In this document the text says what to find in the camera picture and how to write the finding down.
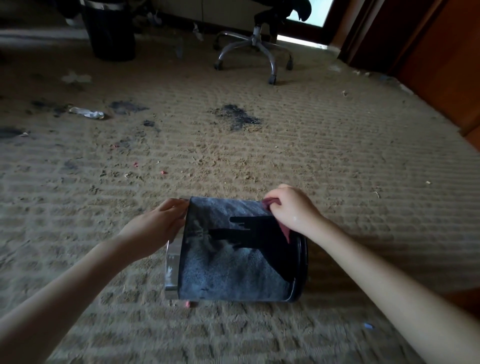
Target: light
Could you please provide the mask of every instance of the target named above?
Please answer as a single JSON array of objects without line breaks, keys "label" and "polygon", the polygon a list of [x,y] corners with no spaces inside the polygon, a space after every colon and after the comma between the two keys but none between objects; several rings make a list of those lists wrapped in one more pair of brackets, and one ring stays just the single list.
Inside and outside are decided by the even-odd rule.
[{"label": "light", "polygon": [[276,38],[277,38],[277,40],[281,40],[281,41],[288,42],[288,43],[301,44],[303,46],[319,48],[319,49],[327,49],[327,46],[325,44],[313,43],[313,42],[309,42],[307,40],[290,38],[289,36],[278,35]]}]

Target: cleaning rag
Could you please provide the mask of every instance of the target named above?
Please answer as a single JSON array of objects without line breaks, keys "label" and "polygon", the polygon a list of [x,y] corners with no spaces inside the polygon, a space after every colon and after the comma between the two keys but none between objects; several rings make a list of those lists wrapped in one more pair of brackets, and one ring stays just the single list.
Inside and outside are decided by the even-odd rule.
[{"label": "cleaning rag", "polygon": [[[262,206],[264,207],[265,210],[270,211],[270,205],[274,202],[279,205],[282,204],[279,198],[270,197],[262,200]],[[277,222],[278,222],[278,225],[280,226],[280,229],[282,230],[282,233],[285,235],[287,242],[290,244],[290,229],[287,228],[280,221],[277,220]]]}]

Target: black bin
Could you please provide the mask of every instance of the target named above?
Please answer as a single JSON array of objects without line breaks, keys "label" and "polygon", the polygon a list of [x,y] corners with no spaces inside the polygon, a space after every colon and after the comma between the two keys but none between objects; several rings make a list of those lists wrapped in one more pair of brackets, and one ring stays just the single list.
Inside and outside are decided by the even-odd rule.
[{"label": "black bin", "polygon": [[134,59],[135,36],[127,4],[119,0],[80,0],[80,4],[95,56],[106,61]]},{"label": "black bin", "polygon": [[308,270],[307,240],[289,242],[259,201],[192,197],[184,230],[168,242],[165,297],[293,302]]}]

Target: chair wheel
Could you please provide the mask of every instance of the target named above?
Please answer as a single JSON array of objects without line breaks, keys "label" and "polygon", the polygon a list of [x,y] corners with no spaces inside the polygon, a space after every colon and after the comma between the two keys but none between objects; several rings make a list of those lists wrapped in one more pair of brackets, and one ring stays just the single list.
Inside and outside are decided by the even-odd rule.
[{"label": "chair wheel", "polygon": [[217,71],[221,71],[223,69],[223,61],[215,62],[213,68],[215,68]]}]

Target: hand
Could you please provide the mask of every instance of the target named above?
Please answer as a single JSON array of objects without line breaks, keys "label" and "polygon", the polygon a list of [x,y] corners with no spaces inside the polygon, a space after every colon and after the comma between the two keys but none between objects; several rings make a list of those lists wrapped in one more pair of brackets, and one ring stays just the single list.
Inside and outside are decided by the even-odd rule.
[{"label": "hand", "polygon": [[278,198],[282,205],[272,203],[272,214],[282,224],[305,236],[309,237],[312,226],[319,220],[326,220],[299,188],[281,184],[267,193],[265,198]]},{"label": "hand", "polygon": [[120,231],[114,243],[132,262],[145,258],[175,238],[185,224],[188,202],[176,198],[135,217]]}]

